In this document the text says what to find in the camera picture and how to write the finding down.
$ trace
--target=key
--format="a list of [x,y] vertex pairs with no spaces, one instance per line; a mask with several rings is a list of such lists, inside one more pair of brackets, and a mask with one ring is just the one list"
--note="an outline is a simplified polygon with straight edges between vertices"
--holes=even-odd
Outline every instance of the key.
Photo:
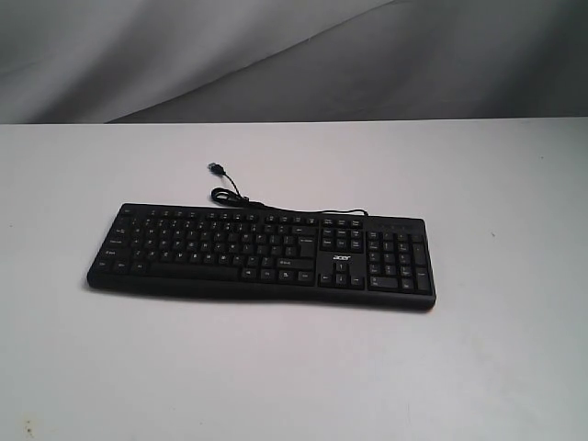
[[277,260],[277,267],[287,269],[312,270],[314,269],[314,261],[304,259],[282,258]]
[[369,289],[374,291],[398,290],[398,279],[393,277],[370,277]]
[[414,264],[425,266],[426,265],[426,256],[424,254],[424,245],[422,244],[415,244],[413,245],[413,253],[414,253]]
[[363,289],[364,278],[360,276],[351,276],[351,288],[352,289]]
[[301,285],[314,285],[314,273],[310,271],[300,271],[297,282]]
[[294,271],[282,270],[277,273],[277,283],[291,283],[294,281]]
[[150,275],[154,277],[236,281],[239,275],[239,270],[237,268],[224,266],[192,266],[157,263],[151,265]]
[[299,237],[300,257],[314,257],[315,241],[312,237]]
[[429,274],[424,268],[416,268],[416,288],[419,291],[430,291]]
[[259,280],[266,283],[276,281],[276,270],[274,269],[262,269],[259,274]]

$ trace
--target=black cable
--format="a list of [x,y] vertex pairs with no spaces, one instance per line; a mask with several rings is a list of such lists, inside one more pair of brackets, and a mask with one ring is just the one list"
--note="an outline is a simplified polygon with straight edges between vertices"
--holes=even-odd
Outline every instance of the black cable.
[[[232,186],[235,188],[235,191],[231,191],[227,188],[216,187],[210,192],[210,198],[219,205],[224,205],[226,207],[236,207],[240,209],[279,209],[277,207],[270,207],[269,205],[262,204],[261,202],[256,202],[254,200],[249,200],[247,196],[242,196],[239,188],[234,183],[227,172],[224,171],[222,165],[210,163],[209,170],[212,172],[213,175],[226,177],[231,181]],[[369,216],[369,213],[364,209],[348,209],[348,210],[338,210],[338,209],[325,209],[322,211],[296,211],[294,209],[279,209],[281,211],[293,211],[293,212],[304,212],[304,213],[355,213],[361,212],[364,216]]]

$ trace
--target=keycap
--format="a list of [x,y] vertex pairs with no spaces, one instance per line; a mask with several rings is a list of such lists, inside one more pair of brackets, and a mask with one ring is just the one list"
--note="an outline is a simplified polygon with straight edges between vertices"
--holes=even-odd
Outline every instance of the keycap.
[[314,285],[314,273],[310,271],[299,271],[297,281],[301,285]]
[[305,259],[280,258],[277,260],[277,267],[287,269],[309,270],[314,269],[314,261]]
[[289,283],[294,281],[294,271],[282,270],[277,273],[278,283]]
[[398,279],[393,277],[370,277],[369,289],[374,291],[395,291],[398,289]]

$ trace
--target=gray fabric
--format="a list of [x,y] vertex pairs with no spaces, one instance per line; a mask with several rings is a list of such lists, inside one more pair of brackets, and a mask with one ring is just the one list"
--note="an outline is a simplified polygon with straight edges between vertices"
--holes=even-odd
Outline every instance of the gray fabric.
[[0,122],[103,122],[390,0],[3,0]]
[[395,2],[116,122],[588,115],[587,3]]

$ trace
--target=black key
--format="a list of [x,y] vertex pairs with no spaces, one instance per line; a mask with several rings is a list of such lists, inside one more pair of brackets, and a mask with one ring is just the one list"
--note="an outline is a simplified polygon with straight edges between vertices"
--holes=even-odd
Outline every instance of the black key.
[[244,244],[243,248],[241,249],[241,253],[243,253],[243,254],[253,254],[254,251],[255,251],[255,248],[250,243]]
[[299,237],[300,257],[314,257],[315,241],[312,237]]
[[243,265],[245,265],[245,256],[244,255],[236,255],[232,259],[232,265],[233,266],[243,266]]
[[112,272],[115,274],[127,274],[129,272],[129,263],[122,261],[115,262],[112,267]]
[[144,262],[135,262],[130,267],[130,273],[134,276],[142,276],[147,273],[147,264]]
[[368,271],[371,276],[378,276],[382,272],[382,267],[379,264],[369,264]]
[[321,274],[319,276],[319,285],[321,285],[322,287],[331,287],[333,285],[333,275]]
[[159,255],[159,261],[167,264],[174,261],[174,253],[171,251],[164,251]]
[[275,269],[262,269],[259,273],[259,280],[266,283],[276,281],[276,270]]
[[185,262],[187,262],[187,253],[185,251],[175,253],[175,261],[178,264],[184,264]]
[[189,262],[190,264],[200,264],[202,262],[202,253],[192,253]]
[[354,253],[363,253],[363,243],[361,241],[351,241],[351,251]]
[[287,246],[286,252],[284,253],[285,257],[296,257],[296,247],[295,246]]
[[413,271],[409,266],[401,266],[401,277],[412,277]]
[[112,261],[100,259],[96,261],[95,269],[98,273],[107,273],[112,267]]
[[269,254],[269,246],[259,245],[257,247],[257,255],[268,255],[268,254]]
[[246,265],[249,267],[257,267],[259,265],[259,256],[252,255],[252,256],[248,257]]
[[150,251],[149,253],[147,253],[147,260],[149,262],[155,262],[157,260],[157,257],[159,257],[159,253],[157,251]]
[[145,258],[145,252],[143,250],[136,250],[132,253],[132,260],[143,260]]
[[273,268],[274,267],[274,258],[273,257],[264,257],[261,259],[261,267],[262,268]]
[[337,250],[344,251],[349,248],[349,242],[346,239],[337,239],[336,248]]
[[282,258],[277,260],[277,267],[287,269],[312,270],[314,269],[314,261],[305,259]]
[[369,289],[374,291],[398,290],[398,279],[393,277],[370,277]]
[[336,288],[347,288],[347,274],[335,274],[334,285]]
[[281,270],[277,273],[277,283],[292,283],[295,276],[296,274],[292,270]]
[[351,276],[351,284],[352,289],[363,289],[364,288],[364,278],[360,276]]
[[415,265],[426,265],[426,255],[424,254],[424,245],[415,244],[413,245],[414,253],[414,264]]
[[386,277],[396,277],[396,266],[385,265],[384,266],[384,275]]
[[238,278],[239,270],[223,266],[192,266],[179,264],[152,264],[151,276],[172,278],[198,278],[204,280],[229,280]]
[[169,241],[167,241],[166,239],[163,239],[162,241],[159,241],[158,248],[163,251],[163,250],[169,250],[170,246],[172,246],[172,244]]
[[398,254],[398,261],[401,263],[401,265],[410,265],[411,256],[409,254]]
[[281,246],[272,246],[272,251],[270,252],[270,255],[274,256],[274,257],[280,257],[282,255],[282,252],[284,250],[282,249]]
[[297,283],[301,285],[314,285],[314,273],[310,271],[300,271],[298,273]]
[[416,268],[416,288],[419,291],[430,291],[429,274],[424,268]]
[[349,264],[347,262],[337,262],[334,264],[335,273],[346,273],[349,270]]
[[213,253],[207,253],[204,254],[204,259],[202,259],[202,262],[204,263],[204,265],[214,265],[216,264],[216,260],[217,260],[217,256]]
[[322,250],[332,250],[333,249],[333,239],[329,239],[328,237],[325,237],[322,239],[321,242],[321,249]]
[[409,278],[403,278],[403,279],[401,279],[401,287],[402,287],[402,289],[413,290],[414,289],[413,281]]
[[111,248],[123,248],[127,246],[128,241],[120,238],[107,239],[106,246]]
[[174,243],[172,244],[172,250],[174,251],[184,251],[185,249],[186,243],[184,241],[174,241]]
[[130,257],[130,249],[106,249],[102,252],[101,255],[105,259],[125,260]]

